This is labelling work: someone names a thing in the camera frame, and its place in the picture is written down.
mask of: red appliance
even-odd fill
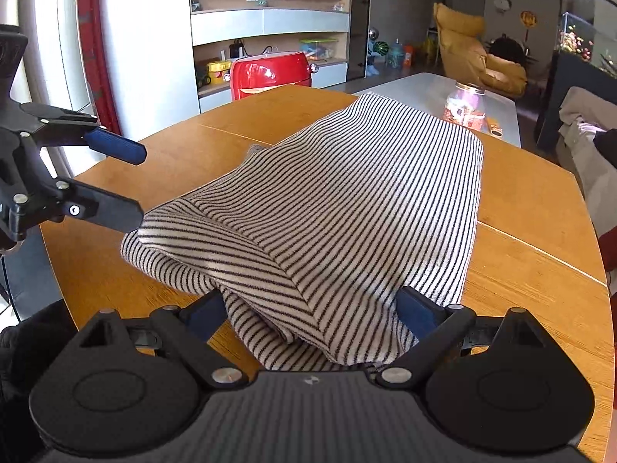
[[[311,73],[317,64],[309,65],[304,52],[275,52],[251,55],[231,65],[231,98],[242,99],[283,85],[311,86]]]

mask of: black and white striped fabric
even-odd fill
[[[460,300],[481,167],[467,129],[365,94],[151,210],[121,253],[175,289],[220,289],[268,369],[389,363],[413,341],[399,287]]]

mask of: gray table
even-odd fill
[[[377,85],[365,91],[356,92],[355,95],[374,92],[396,99],[412,108],[429,113],[434,117],[441,118],[445,99],[455,89],[455,81],[445,76],[433,73],[418,73],[406,78],[400,78],[392,82]],[[516,117],[516,105],[514,101],[486,91],[484,96],[484,108],[488,117],[496,118],[502,128],[502,140],[521,147],[521,137],[518,132],[518,119]],[[489,133],[484,126],[482,132]]]

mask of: yellow chair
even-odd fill
[[[439,52],[445,75],[507,97],[521,97],[527,74],[520,65],[487,54],[476,38],[484,33],[484,18],[456,12],[443,3],[433,7],[439,32]]]

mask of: round wooden table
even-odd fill
[[[137,199],[147,210],[237,167],[252,144],[275,144],[355,99],[299,86],[274,89],[148,137],[148,158],[139,167],[106,159],[79,179]],[[489,135],[478,137],[482,195],[463,302],[478,315],[524,307],[547,328],[593,388],[595,412],[579,447],[602,462],[613,406],[613,325],[583,198],[567,171]],[[79,327],[100,308],[145,317],[165,304],[186,306],[195,299],[125,263],[120,233],[69,218],[45,223],[42,232]],[[249,375],[259,367],[229,323],[210,344]]]

